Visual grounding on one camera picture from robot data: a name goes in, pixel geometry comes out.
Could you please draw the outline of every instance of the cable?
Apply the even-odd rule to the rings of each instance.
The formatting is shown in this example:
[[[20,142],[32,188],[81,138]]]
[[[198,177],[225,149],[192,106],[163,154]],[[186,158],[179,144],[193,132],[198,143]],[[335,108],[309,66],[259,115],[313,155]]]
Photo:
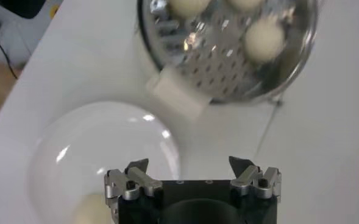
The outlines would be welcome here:
[[[14,79],[18,79],[18,77],[15,75],[13,68],[11,67],[11,62],[9,59],[9,56],[7,56],[6,52],[4,51],[2,45],[0,44],[0,49],[2,50],[2,53],[4,54],[4,57],[6,58],[7,66],[10,69],[11,74],[13,75]]]

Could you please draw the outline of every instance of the cream ball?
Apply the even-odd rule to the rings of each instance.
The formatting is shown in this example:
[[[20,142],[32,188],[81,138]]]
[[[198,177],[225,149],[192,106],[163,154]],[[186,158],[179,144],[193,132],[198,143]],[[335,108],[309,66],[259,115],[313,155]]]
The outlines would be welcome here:
[[[73,224],[111,224],[112,217],[105,197],[101,194],[86,196],[75,210]]]
[[[200,15],[211,0],[169,0],[168,4],[175,15],[183,19]]]
[[[253,23],[245,34],[247,56],[258,63],[275,59],[284,46],[283,27],[275,19],[262,18]]]
[[[257,9],[264,0],[228,0],[228,2],[241,12],[250,12]]]

